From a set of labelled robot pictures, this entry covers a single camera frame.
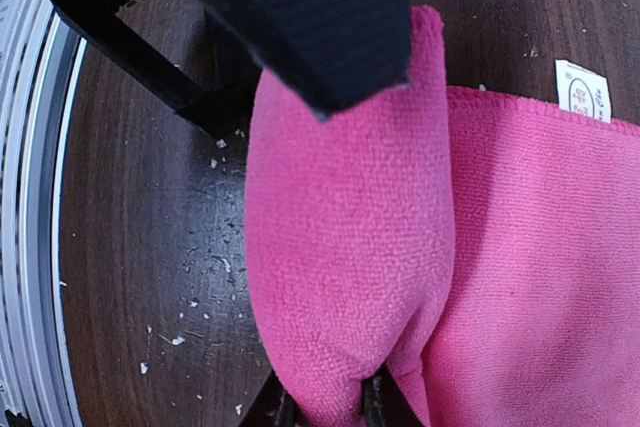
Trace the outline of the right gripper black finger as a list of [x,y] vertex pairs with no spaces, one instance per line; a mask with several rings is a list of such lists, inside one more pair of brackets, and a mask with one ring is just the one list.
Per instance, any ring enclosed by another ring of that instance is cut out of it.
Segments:
[[362,416],[366,427],[422,427],[386,365],[362,381]]
[[272,371],[238,426],[296,427],[298,414],[296,402]]

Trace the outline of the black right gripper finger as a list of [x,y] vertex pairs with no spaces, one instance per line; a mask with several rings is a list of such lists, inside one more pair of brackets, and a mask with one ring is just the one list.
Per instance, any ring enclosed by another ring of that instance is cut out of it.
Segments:
[[201,0],[321,120],[409,82],[409,0]]
[[210,15],[214,86],[205,91],[116,16],[131,0],[50,0],[61,19],[175,114],[219,139],[251,117],[260,69]]

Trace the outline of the pink towel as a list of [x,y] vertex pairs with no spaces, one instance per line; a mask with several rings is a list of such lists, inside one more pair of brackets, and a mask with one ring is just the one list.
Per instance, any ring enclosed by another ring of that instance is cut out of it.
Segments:
[[447,84],[412,11],[411,82],[318,121],[264,72],[246,262],[303,426],[363,424],[386,367],[425,426],[639,422],[639,129]]

